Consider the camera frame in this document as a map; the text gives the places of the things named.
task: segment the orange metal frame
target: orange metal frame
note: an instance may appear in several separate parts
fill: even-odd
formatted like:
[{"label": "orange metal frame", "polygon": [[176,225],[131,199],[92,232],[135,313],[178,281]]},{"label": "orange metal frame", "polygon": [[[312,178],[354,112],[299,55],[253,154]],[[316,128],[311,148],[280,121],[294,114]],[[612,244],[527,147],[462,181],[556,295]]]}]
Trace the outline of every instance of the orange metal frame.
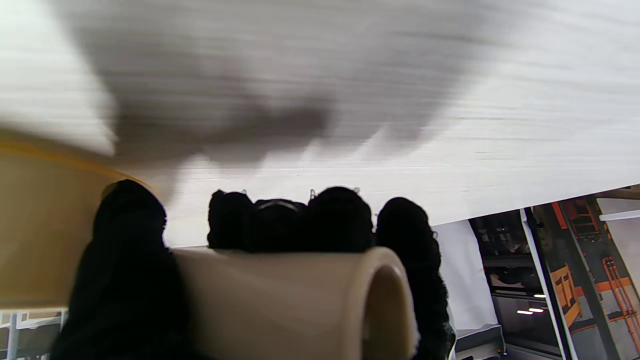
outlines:
[{"label": "orange metal frame", "polygon": [[637,311],[629,298],[629,294],[627,293],[624,284],[622,283],[618,267],[613,261],[613,258],[609,256],[602,259],[602,266],[604,266],[607,278],[609,279],[609,284],[611,284],[611,291],[613,291],[616,302],[622,311],[621,318],[625,319],[627,328],[629,329],[629,334],[634,340],[634,345],[636,346],[638,354],[640,354],[640,323],[638,322]]},{"label": "orange metal frame", "polygon": [[573,277],[571,277],[569,266],[565,264],[563,268],[552,272],[551,279],[556,286],[556,293],[560,300],[560,306],[563,308],[566,325],[571,326],[578,315],[582,316],[582,309],[575,296],[575,286],[573,285]]}]

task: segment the metal pole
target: metal pole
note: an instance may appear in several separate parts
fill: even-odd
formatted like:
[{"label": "metal pole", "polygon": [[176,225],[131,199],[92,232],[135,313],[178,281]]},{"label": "metal pole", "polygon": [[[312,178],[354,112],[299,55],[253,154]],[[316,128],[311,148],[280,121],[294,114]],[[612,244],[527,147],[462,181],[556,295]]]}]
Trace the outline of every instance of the metal pole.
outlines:
[{"label": "metal pole", "polygon": [[524,230],[525,237],[527,238],[527,243],[529,244],[529,248],[531,249],[531,257],[533,258],[533,263],[536,265],[536,271],[538,273],[538,278],[540,279],[540,285],[542,286],[543,292],[547,296],[545,300],[547,301],[547,307],[549,308],[551,322],[554,326],[554,332],[556,333],[556,339],[558,341],[560,353],[564,360],[577,360],[578,357],[575,354],[573,342],[567,336],[568,329],[566,328],[566,324],[564,323],[564,314],[562,313],[562,308],[558,304],[556,293],[549,289],[549,286],[553,286],[554,282],[551,280],[549,272],[545,271],[548,270],[546,268],[546,264],[544,264],[543,268],[542,262],[544,261],[544,253],[542,253],[542,248],[538,246],[540,242],[536,241],[537,234],[533,234],[532,230],[534,229],[534,227],[532,226],[532,223],[529,222],[530,214],[532,218],[533,213],[530,209],[520,209],[522,229]]},{"label": "metal pole", "polygon": [[11,314],[9,341],[6,346],[6,360],[16,360],[18,356],[18,313]]},{"label": "metal pole", "polygon": [[[560,206],[560,211],[564,218],[568,218],[562,206]],[[568,255],[566,262],[572,270],[572,275],[574,275],[575,278],[578,279],[579,284],[582,285],[584,298],[587,300],[593,319],[598,327],[598,333],[600,334],[602,345],[604,346],[604,350],[607,354],[607,359],[620,360],[616,341],[614,340],[613,335],[611,334],[611,329],[609,328],[609,318],[604,313],[604,309],[600,303],[598,292],[594,286],[595,281],[591,274],[589,274],[589,265],[582,255],[582,250],[580,249],[580,244],[578,244],[578,240],[573,232],[573,227],[569,226],[568,230],[571,234],[571,239],[558,237],[557,240],[558,242],[563,242],[565,244]]]}]

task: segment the white panel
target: white panel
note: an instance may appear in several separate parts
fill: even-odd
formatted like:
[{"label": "white panel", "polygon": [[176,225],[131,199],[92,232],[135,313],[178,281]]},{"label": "white panel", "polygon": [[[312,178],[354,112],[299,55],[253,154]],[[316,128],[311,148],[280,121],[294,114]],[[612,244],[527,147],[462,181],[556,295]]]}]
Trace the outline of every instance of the white panel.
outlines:
[{"label": "white panel", "polygon": [[0,6],[0,124],[113,146],[170,245],[203,242],[217,188],[358,186],[443,224],[640,179],[637,1]]},{"label": "white panel", "polygon": [[[640,200],[597,199],[603,214],[618,213],[640,208]],[[640,281],[640,218],[607,221],[622,260],[634,284]]]},{"label": "white panel", "polygon": [[449,290],[456,331],[498,323],[476,236],[466,220],[433,227],[442,253],[440,273]]}]

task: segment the white surface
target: white surface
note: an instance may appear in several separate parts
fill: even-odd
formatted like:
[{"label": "white surface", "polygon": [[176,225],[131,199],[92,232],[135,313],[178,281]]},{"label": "white surface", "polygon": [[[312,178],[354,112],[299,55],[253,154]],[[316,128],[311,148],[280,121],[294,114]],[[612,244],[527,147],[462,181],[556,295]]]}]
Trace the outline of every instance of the white surface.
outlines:
[{"label": "white surface", "polygon": [[466,331],[498,324],[474,232],[466,220],[433,227],[442,253],[440,273],[449,291],[453,327]]},{"label": "white surface", "polygon": [[602,221],[611,221],[611,220],[624,220],[628,218],[640,218],[640,209],[639,210],[630,210],[630,211],[621,211],[619,213],[611,213],[606,215],[600,215],[600,219]]},{"label": "white surface", "polygon": [[[640,3],[0,2],[0,122],[211,192],[358,186],[442,224],[640,182]],[[113,136],[118,142],[111,143]]]},{"label": "white surface", "polygon": [[[640,208],[640,200],[597,199],[603,214]],[[640,218],[607,221],[622,260],[634,284],[640,284]]]}]

